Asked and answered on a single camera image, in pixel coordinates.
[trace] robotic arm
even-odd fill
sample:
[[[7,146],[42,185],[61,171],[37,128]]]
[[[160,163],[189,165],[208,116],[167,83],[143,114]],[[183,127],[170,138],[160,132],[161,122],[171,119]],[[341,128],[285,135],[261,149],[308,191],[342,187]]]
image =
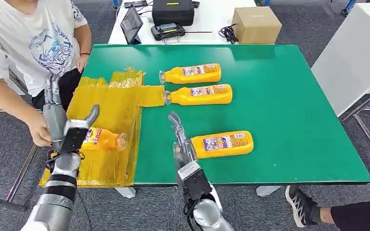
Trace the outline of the robotic arm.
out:
[[[198,164],[195,148],[187,139],[181,120],[175,112],[168,119],[173,123],[177,141],[173,144],[176,180],[184,190],[187,221],[194,230],[194,219],[204,231],[234,231],[222,216],[222,205],[215,188],[208,182],[203,169]]]
[[[60,101],[58,79],[52,75],[45,88],[43,114],[47,123],[54,151],[49,160],[50,178],[43,194],[21,231],[67,231],[73,213],[77,189],[76,177],[80,167],[79,148],[89,127],[99,115],[99,106],[94,105],[84,120],[67,120]]]

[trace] bottle cap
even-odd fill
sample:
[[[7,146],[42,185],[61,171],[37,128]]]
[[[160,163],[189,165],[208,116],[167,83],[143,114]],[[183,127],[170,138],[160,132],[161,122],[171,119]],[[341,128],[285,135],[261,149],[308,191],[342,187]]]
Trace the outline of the bottle cap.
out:
[[[165,71],[159,71],[159,82],[161,84],[164,84],[166,81],[165,81]]]
[[[169,91],[164,91],[164,103],[165,105],[169,105],[172,103],[172,100],[171,100],[171,92]]]
[[[126,147],[127,147],[127,134],[126,133],[118,134],[116,138],[116,148],[122,151]]]

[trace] bottle label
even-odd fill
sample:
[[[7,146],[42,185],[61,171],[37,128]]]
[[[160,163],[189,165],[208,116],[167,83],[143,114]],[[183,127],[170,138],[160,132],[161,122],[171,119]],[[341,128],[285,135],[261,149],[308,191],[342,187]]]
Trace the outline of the bottle label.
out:
[[[100,134],[101,129],[90,128],[83,142],[97,144],[98,139],[100,138]]]
[[[224,84],[191,88],[191,96],[210,95],[210,94],[222,94],[226,93],[227,88]]]
[[[194,76],[200,75],[205,73],[214,73],[217,72],[216,65],[208,64],[208,65],[198,65],[198,66],[188,66],[182,68],[184,76]]]
[[[215,151],[219,149],[241,147],[248,144],[248,140],[243,133],[212,137],[203,139],[203,145],[206,151]]]

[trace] cardboard box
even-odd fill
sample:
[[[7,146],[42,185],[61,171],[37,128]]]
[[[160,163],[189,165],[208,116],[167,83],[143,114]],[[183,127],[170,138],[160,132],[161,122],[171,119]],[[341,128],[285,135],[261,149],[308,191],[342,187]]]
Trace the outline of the cardboard box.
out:
[[[232,24],[239,44],[274,44],[281,23],[270,7],[235,8]]]

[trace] shoe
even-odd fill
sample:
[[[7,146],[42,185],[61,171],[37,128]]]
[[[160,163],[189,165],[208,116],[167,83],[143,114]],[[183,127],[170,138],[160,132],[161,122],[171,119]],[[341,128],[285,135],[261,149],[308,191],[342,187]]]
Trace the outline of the shoe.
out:
[[[304,194],[297,186],[287,186],[286,199],[293,208],[293,216],[296,225],[303,228],[317,223],[311,220],[311,212],[317,203],[311,197]]]

